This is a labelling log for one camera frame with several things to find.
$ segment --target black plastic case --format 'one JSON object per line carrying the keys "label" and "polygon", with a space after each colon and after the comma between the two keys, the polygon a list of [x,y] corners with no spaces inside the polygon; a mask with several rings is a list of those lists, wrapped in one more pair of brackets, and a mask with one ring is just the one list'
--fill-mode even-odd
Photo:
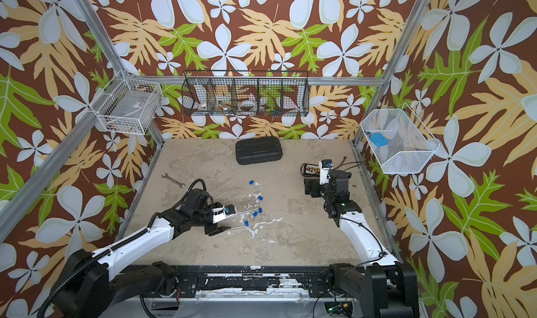
{"label": "black plastic case", "polygon": [[280,140],[274,136],[240,140],[235,144],[238,164],[252,164],[279,160],[283,152]]}

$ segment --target wall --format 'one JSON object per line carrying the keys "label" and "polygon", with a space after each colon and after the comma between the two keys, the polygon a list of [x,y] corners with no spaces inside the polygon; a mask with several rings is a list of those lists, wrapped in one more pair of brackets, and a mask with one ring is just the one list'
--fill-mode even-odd
{"label": "wall", "polygon": [[[5,208],[112,72],[72,0],[0,1]],[[93,128],[0,246],[0,316],[33,315],[71,252],[114,241],[153,152],[149,137]]]}
{"label": "wall", "polygon": [[[309,76],[373,77],[381,75],[391,57],[415,0],[325,0],[321,11],[319,0],[310,4],[307,0],[93,1],[132,73],[290,69],[301,70],[301,75],[307,70]],[[222,49],[227,57],[222,57]],[[310,114],[299,121],[245,116],[191,119],[181,112],[179,89],[165,87],[166,99],[157,112],[161,117],[157,123],[167,138],[349,139],[374,91],[314,86]]]}
{"label": "wall", "polygon": [[429,317],[536,317],[537,0],[430,9],[382,105],[411,104],[443,150],[385,175],[366,147],[372,179]]}

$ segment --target black cable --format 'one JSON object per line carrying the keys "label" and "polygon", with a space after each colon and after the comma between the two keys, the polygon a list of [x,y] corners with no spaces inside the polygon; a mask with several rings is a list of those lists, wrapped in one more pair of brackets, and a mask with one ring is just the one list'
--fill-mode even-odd
{"label": "black cable", "polygon": [[375,239],[375,241],[379,244],[379,247],[380,247],[379,258],[377,258],[377,259],[375,259],[375,260],[369,260],[369,261],[366,261],[366,262],[359,263],[359,264],[355,265],[354,267],[350,268],[345,274],[343,274],[343,276],[341,276],[341,277],[339,278],[339,281],[341,281],[345,276],[347,276],[348,273],[350,273],[350,272],[353,271],[354,269],[358,268],[359,266],[364,265],[364,264],[366,264],[366,263],[371,263],[371,262],[379,261],[380,259],[382,259],[383,257],[385,257],[388,253],[386,253],[386,252],[383,250],[382,245],[380,244],[379,239],[376,238],[375,234],[373,234],[373,232],[370,231],[369,228],[367,228],[367,227],[365,227],[364,225],[362,225],[361,223],[359,223],[359,222],[357,222],[357,221],[354,221],[354,220],[351,220],[351,219],[342,218],[342,217],[339,217],[339,219],[344,219],[344,220],[347,220],[347,221],[354,222],[354,223],[358,224],[358,226],[360,226],[360,227],[362,227],[362,228],[365,228],[366,231],[368,231],[368,232],[371,234],[371,236]]}
{"label": "black cable", "polygon": [[379,239],[376,238],[376,235],[373,234],[372,231],[369,230],[369,228],[365,227],[362,223],[359,223],[358,221],[354,221],[352,219],[348,219],[348,218],[342,218],[342,217],[339,217],[339,219],[343,219],[343,220],[347,220],[347,221],[351,221],[351,222],[354,222],[355,224],[357,224],[358,226],[364,228],[366,231],[368,231],[371,236],[373,237],[373,239],[375,239],[375,241],[377,242],[377,244],[379,245],[379,248],[380,248],[380,253],[379,254],[382,254],[382,257],[384,257],[386,255],[386,253],[384,252],[383,248],[382,248],[382,245],[380,244],[380,241]]}
{"label": "black cable", "polygon": [[147,228],[151,228],[153,226],[153,222],[155,221],[155,218],[157,218],[158,212],[153,213],[151,216],[151,219],[149,220],[149,223],[147,224]]}
{"label": "black cable", "polygon": [[353,163],[365,163],[365,162],[347,162],[345,164],[342,164],[341,166],[346,166],[347,164],[353,164]]}
{"label": "black cable", "polygon": [[194,187],[194,185],[196,185],[197,183],[201,183],[201,185],[203,186],[203,190],[207,191],[207,187],[205,186],[204,180],[202,180],[201,178],[198,178],[197,180],[193,181],[192,184],[190,184],[190,187],[188,188],[188,190],[186,190],[186,192],[189,192],[192,189],[192,187]]}
{"label": "black cable", "polygon": [[142,308],[143,308],[143,311],[145,312],[145,314],[147,314],[151,318],[157,318],[151,313],[151,311],[149,311],[149,309],[145,305],[145,301],[143,300],[143,295],[142,294],[140,294],[140,302],[142,303]]}
{"label": "black cable", "polygon": [[69,284],[72,281],[72,279],[82,274],[86,269],[92,267],[95,263],[97,263],[98,260],[100,260],[101,258],[105,257],[106,255],[110,253],[111,253],[111,250],[107,249],[101,254],[95,257],[92,257],[90,260],[86,261],[83,265],[78,267],[68,278],[65,279],[65,281],[63,281],[58,287],[56,287],[56,289],[54,289],[54,291],[50,293],[50,295],[48,295],[47,299],[44,300],[43,304],[37,311],[37,318],[44,318],[44,313],[49,307],[49,305],[52,303],[52,300],[60,293],[60,291],[63,290],[63,288],[65,288],[67,284]]}
{"label": "black cable", "polygon": [[325,292],[324,294],[322,294],[322,295],[320,295],[319,297],[317,297],[317,300],[315,301],[315,304],[313,304],[313,312],[312,312],[312,317],[313,317],[313,318],[315,318],[315,306],[317,305],[317,302],[319,301],[319,299],[320,299],[322,296],[326,295],[326,294],[329,293],[329,292],[330,292],[330,290],[326,290],[326,292]]}

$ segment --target black wire basket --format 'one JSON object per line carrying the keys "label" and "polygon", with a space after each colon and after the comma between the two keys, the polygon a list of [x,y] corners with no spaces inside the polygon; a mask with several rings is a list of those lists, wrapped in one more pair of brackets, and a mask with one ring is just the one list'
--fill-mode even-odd
{"label": "black wire basket", "polygon": [[303,116],[309,111],[308,72],[272,71],[270,76],[213,76],[187,70],[182,87],[185,113],[192,115]]}

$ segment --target wire basket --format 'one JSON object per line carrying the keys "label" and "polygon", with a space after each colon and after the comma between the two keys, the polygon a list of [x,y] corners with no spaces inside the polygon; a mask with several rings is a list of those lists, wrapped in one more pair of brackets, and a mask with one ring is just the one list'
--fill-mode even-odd
{"label": "wire basket", "polygon": [[124,78],[111,86],[108,98],[95,111],[108,132],[144,135],[161,104],[162,89],[156,82]]}
{"label": "wire basket", "polygon": [[[361,123],[367,142],[385,174],[418,174],[440,147],[419,116],[410,109],[415,119],[403,109],[373,110]],[[426,130],[430,140],[420,131]],[[388,143],[377,146],[371,137],[379,133]]]}
{"label": "wire basket", "polygon": [[182,103],[192,115],[298,116],[309,112],[308,73],[215,77],[185,71]]}

